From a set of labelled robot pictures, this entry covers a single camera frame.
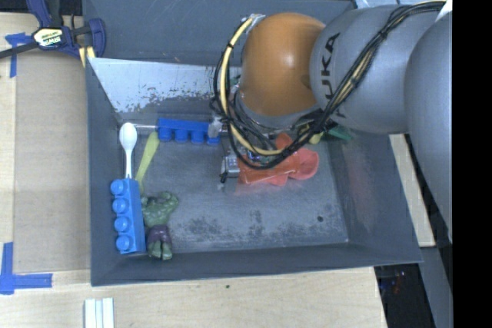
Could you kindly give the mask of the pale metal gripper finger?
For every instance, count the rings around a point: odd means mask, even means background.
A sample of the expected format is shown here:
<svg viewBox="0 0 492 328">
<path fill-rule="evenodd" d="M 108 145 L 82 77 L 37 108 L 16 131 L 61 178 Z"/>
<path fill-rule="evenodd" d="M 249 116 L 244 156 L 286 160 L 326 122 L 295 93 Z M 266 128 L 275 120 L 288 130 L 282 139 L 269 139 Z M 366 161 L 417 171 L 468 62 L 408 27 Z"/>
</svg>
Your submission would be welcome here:
<svg viewBox="0 0 492 328">
<path fill-rule="evenodd" d="M 229 178 L 239 178 L 240 172 L 238 158 L 235 155 L 223 156 L 221 162 L 220 181 L 226 181 Z"/>
</svg>

